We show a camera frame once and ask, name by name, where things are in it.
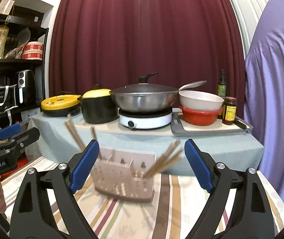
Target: black and white bag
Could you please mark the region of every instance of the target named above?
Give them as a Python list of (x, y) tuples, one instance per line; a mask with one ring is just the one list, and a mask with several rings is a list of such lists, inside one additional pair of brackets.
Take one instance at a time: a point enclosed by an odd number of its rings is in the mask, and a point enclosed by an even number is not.
[(15, 99), (15, 86), (16, 85), (0, 87), (0, 114), (7, 112), (10, 126), (12, 125), (10, 111), (18, 107)]

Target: stainless steel wok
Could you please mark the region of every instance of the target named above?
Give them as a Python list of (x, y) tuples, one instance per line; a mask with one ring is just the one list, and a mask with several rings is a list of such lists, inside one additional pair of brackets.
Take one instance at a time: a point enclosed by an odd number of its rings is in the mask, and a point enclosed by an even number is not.
[(112, 100), (124, 111), (149, 113), (158, 112), (171, 107), (178, 97), (178, 92), (186, 88), (194, 88), (206, 83), (199, 81), (173, 88), (160, 84), (149, 84), (148, 77), (157, 74), (150, 73), (139, 78), (139, 84), (132, 84), (112, 90)]

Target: green bottle label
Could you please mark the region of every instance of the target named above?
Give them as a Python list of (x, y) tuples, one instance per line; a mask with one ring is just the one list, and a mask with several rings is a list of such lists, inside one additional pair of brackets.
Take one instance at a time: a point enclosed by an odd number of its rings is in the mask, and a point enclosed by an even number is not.
[(226, 96), (226, 85), (218, 85), (217, 95), (225, 99)]

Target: light blue tablecloth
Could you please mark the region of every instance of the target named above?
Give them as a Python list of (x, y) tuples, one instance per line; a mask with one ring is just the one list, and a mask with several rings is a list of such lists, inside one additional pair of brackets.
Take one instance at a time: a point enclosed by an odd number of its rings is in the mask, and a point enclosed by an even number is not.
[[(82, 114), (74, 116), (74, 123), (83, 120)], [(51, 118), (37, 114), (30, 120), (29, 127), (37, 127), (40, 130), (40, 139), (26, 148), (29, 160), (39, 156), (56, 161), (68, 162), (70, 158), (79, 152), (79, 147), (64, 126), (67, 118)], [(83, 142), (88, 144), (92, 137), (89, 130), (77, 129)], [(142, 136), (134, 134), (111, 134), (97, 130), (98, 142), (101, 147), (115, 149), (143, 150), (157, 153), (157, 157), (165, 152), (170, 142), (180, 139), (184, 145), (187, 139), (192, 137), (172, 136)], [(203, 136), (192, 138), (203, 152), (209, 153), (216, 162), (223, 162), (229, 168), (245, 171), (249, 167), (255, 169), (261, 161), (263, 146), (251, 135), (227, 135), (227, 136)], [(176, 175), (194, 175), (187, 159), (174, 164), (168, 173)]]

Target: maroon curtain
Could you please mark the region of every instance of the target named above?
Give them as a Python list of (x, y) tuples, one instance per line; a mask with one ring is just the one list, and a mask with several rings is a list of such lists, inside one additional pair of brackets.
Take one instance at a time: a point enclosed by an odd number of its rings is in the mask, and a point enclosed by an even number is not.
[(50, 95), (114, 89), (138, 76), (173, 87), (207, 80), (216, 93), (220, 69), (242, 115), (245, 68), (229, 0), (62, 0), (49, 63)]

